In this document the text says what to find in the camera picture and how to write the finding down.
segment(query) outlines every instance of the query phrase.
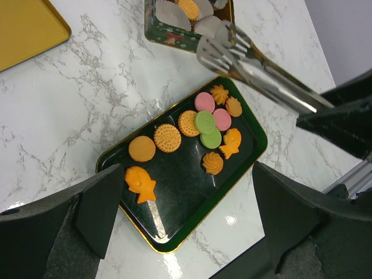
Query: marble countertop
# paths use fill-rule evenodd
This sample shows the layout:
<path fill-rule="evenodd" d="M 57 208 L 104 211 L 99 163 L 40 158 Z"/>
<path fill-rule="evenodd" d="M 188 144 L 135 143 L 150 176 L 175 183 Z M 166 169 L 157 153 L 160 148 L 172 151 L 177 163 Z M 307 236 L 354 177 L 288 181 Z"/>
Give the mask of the marble countertop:
<path fill-rule="evenodd" d="M 71 39 L 0 73 L 0 212 L 92 176 L 104 150 L 214 76 L 194 54 L 146 40 L 143 1 L 51 2 Z M 304 0 L 234 5 L 235 22 L 268 57 L 318 92 L 334 86 Z M 358 162 L 237 86 L 269 139 L 261 162 L 320 191 Z M 263 236 L 248 172 L 168 255 L 154 252 L 118 210 L 97 278 L 208 278 Z"/>

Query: dark green tray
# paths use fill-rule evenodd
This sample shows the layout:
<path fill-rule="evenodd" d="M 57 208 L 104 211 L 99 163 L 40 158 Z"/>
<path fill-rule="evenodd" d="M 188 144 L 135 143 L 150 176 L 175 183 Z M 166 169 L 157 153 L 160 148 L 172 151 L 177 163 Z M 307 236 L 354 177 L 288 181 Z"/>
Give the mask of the dark green tray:
<path fill-rule="evenodd" d="M 218 175 L 205 173 L 201 165 L 202 158 L 212 150 L 205 148 L 199 137 L 182 136 L 178 150 L 164 153 L 157 149 L 154 158 L 145 163 L 138 163 L 130 158 L 128 145 L 131 140 L 139 135 L 153 138 L 155 129 L 164 123 L 178 127 L 179 115 L 186 110 L 195 110 L 196 95 L 203 91 L 209 92 L 213 85 L 219 84 L 229 90 L 229 96 L 240 101 L 243 114 L 232 117 L 231 125 L 231 128 L 237 128 L 242 135 L 239 153 L 224 160 L 223 170 Z M 120 208 L 155 251 L 169 253 L 176 250 L 196 229 L 266 150 L 266 146 L 266 134 L 235 84 L 227 78 L 217 77 L 104 152 L 97 161 L 96 172 L 120 163 L 124 169 L 140 166 L 150 174 L 156 181 L 156 202 L 138 205 L 138 194 L 130 192 L 123 181 Z M 223 157 L 219 149 L 213 151 Z"/>

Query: paper cup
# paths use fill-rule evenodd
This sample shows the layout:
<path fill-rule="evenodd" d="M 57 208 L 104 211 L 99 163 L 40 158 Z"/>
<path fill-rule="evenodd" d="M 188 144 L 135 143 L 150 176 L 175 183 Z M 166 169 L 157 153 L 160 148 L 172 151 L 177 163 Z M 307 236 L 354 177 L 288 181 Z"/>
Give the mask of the paper cup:
<path fill-rule="evenodd" d="M 214 7 L 217 8 L 218 10 L 223 9 L 223 8 L 225 8 L 227 2 L 228 2 L 228 0 L 217 0 L 214 3 Z"/>
<path fill-rule="evenodd" d="M 184 11 L 175 3 L 157 0 L 155 3 L 156 17 L 162 23 L 191 31 L 191 23 Z"/>
<path fill-rule="evenodd" d="M 194 0 L 199 8 L 199 16 L 196 20 L 202 20 L 208 16 L 213 16 L 213 7 L 208 0 Z"/>
<path fill-rule="evenodd" d="M 199 21 L 194 28 L 194 32 L 209 38 L 214 38 L 221 20 L 216 16 L 209 16 Z"/>

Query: fish-shaped cookie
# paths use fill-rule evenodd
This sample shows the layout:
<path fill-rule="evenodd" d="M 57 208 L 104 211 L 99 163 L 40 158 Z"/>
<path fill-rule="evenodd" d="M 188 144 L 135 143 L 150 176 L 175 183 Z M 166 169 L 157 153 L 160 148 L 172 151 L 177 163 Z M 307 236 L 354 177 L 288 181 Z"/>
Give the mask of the fish-shaped cookie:
<path fill-rule="evenodd" d="M 156 181 L 152 180 L 143 168 L 134 166 L 127 169 L 125 181 L 129 185 L 129 191 L 139 194 L 137 203 L 156 201 L 153 192 Z"/>
<path fill-rule="evenodd" d="M 227 130 L 226 135 L 223 136 L 225 145 L 219 147 L 225 159 L 230 158 L 232 154 L 239 152 L 239 146 L 242 142 L 242 135 L 236 128 Z"/>

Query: orange cookie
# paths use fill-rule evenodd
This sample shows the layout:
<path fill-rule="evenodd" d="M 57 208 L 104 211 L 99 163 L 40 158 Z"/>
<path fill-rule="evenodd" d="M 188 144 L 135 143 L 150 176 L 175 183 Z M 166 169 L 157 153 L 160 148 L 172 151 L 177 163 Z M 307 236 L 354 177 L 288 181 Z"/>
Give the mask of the orange cookie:
<path fill-rule="evenodd" d="M 218 105 L 224 105 L 228 99 L 228 90 L 224 89 L 222 85 L 214 85 L 210 93 Z"/>
<path fill-rule="evenodd" d="M 196 112 L 193 110 L 187 110 L 182 112 L 178 118 L 178 127 L 180 128 L 181 133 L 187 137 L 196 137 L 199 135 L 199 132 L 194 125 L 195 115 Z"/>
<path fill-rule="evenodd" d="M 196 20 L 199 16 L 199 7 L 193 0 L 178 0 L 177 5 L 184 11 L 191 20 Z"/>
<path fill-rule="evenodd" d="M 141 167 L 130 167 L 126 171 L 125 181 L 129 185 L 129 191 L 139 194 L 137 203 L 156 201 L 153 192 L 156 181 L 151 180 L 150 175 Z"/>
<path fill-rule="evenodd" d="M 216 176 L 217 174 L 219 174 L 220 171 L 222 171 L 223 160 L 217 153 L 207 153 L 203 157 L 203 167 L 205 167 L 207 173 Z"/>
<path fill-rule="evenodd" d="M 181 145 L 181 134 L 171 124 L 160 125 L 153 135 L 156 146 L 163 152 L 173 152 Z"/>
<path fill-rule="evenodd" d="M 232 154 L 239 152 L 239 146 L 242 142 L 242 135 L 236 128 L 232 128 L 227 131 L 226 135 L 223 136 L 225 145 L 219 147 L 225 159 L 230 158 Z"/>
<path fill-rule="evenodd" d="M 234 117 L 240 116 L 243 112 L 243 109 L 242 109 L 242 106 L 241 106 L 240 102 L 237 99 L 235 99 L 234 97 L 230 97 L 226 101 L 226 110 L 227 110 L 228 114 L 230 114 L 231 116 L 234 116 Z"/>
<path fill-rule="evenodd" d="M 152 139 L 144 135 L 132 140 L 129 144 L 129 155 L 136 162 L 147 162 L 150 161 L 155 155 L 155 144 Z"/>

